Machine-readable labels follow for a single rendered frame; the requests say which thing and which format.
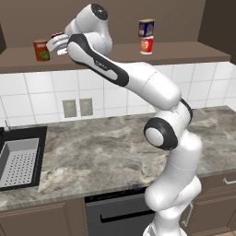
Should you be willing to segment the dark grey dishwasher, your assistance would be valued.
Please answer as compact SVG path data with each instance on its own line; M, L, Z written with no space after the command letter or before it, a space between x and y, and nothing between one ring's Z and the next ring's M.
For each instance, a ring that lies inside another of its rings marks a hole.
M101 223L104 218L150 210L145 202L145 187L85 198L88 236L143 236L154 214Z

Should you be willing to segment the grey wall socket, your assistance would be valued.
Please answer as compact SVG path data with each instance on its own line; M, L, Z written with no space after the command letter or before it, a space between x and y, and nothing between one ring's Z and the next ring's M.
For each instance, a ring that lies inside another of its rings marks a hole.
M75 100L63 101L65 118L72 118L77 116L77 105Z
M79 106L82 116L91 116L93 114L92 99L80 99Z

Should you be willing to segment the blue can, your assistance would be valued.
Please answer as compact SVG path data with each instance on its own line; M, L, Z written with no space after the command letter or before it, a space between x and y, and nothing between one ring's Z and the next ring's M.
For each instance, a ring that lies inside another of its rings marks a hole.
M138 36L149 37L153 35L155 20L151 18L142 19L139 21Z

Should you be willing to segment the red can with white label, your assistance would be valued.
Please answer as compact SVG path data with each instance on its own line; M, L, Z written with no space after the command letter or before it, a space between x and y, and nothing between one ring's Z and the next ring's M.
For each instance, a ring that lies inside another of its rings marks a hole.
M140 52L142 54L152 54L153 37L143 37L140 43Z

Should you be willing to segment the brown cupboard door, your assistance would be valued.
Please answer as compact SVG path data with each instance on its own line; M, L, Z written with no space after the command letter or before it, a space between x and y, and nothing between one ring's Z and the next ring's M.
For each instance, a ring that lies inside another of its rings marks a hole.
M236 231L236 195L194 201L188 226L186 220L190 206L183 214L181 226L188 236L214 236Z
M65 204L0 214L0 236L71 236Z

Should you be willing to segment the black sink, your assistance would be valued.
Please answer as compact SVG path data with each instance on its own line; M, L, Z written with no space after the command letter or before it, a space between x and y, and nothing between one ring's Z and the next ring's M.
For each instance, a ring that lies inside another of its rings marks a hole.
M13 129L13 130L10 130L9 132L5 132L4 127L0 127L0 152L2 151L4 143L6 141L32 139L32 138L39 139L37 157L36 157L36 162L35 162L34 171L33 171L33 178L32 178L31 183L18 185L18 186L12 186L12 187L6 187L6 188L0 188L0 192L20 189L20 188L34 187L34 186L39 185L40 178L41 178L41 165L42 165L42 159L43 159L43 154L44 154L46 134L47 134L46 126Z

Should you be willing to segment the grey perforated sink tray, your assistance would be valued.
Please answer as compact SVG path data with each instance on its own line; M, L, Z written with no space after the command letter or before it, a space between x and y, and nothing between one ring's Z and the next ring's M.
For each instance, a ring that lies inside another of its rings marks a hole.
M6 141L0 152L0 188L31 183L39 139Z

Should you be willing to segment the brown drawer front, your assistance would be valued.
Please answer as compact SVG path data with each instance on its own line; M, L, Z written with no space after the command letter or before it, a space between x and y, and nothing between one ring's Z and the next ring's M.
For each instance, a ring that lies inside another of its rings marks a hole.
M236 172L223 173L220 175L206 177L203 183L202 195L217 195L226 194L228 192L236 192L236 183L226 185L223 182L224 178L228 181L236 180Z

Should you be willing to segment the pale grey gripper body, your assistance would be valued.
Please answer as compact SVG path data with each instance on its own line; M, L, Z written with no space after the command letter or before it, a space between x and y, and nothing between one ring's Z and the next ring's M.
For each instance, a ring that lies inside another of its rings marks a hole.
M57 53L58 55L67 54L68 39L67 34L54 34L46 43L46 47L50 53Z

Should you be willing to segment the brown open wall cabinet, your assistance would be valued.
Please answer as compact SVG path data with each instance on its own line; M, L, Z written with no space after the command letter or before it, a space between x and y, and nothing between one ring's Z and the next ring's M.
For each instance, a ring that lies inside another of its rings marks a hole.
M108 12L113 61L236 64L236 0L0 0L0 74L78 69L67 55L37 61L33 42L63 32L93 3ZM155 20L152 54L140 52L139 21L147 18Z

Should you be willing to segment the red can with green label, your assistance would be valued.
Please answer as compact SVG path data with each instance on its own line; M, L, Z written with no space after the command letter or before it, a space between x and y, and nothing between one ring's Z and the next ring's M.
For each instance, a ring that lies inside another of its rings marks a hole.
M33 42L36 59L40 62L50 60L50 54L46 47L47 42L47 40L35 40Z

